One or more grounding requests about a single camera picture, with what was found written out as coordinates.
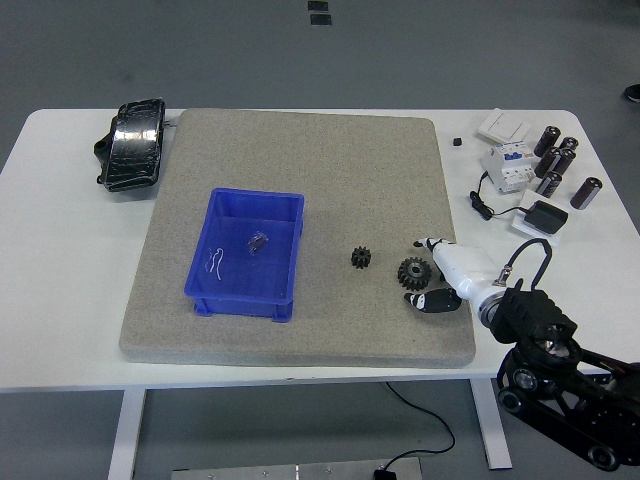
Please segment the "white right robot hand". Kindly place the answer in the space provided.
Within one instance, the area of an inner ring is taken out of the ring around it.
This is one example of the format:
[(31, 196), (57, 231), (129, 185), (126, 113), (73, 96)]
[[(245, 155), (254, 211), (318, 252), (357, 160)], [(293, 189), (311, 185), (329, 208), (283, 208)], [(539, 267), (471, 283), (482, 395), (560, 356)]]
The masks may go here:
[(427, 248), (449, 288), (426, 293), (406, 293), (404, 299), (425, 313), (444, 313), (457, 310), (463, 300), (480, 320), (494, 313), (504, 296), (512, 267), (501, 270), (481, 248), (463, 246), (445, 239), (423, 238), (414, 242)]

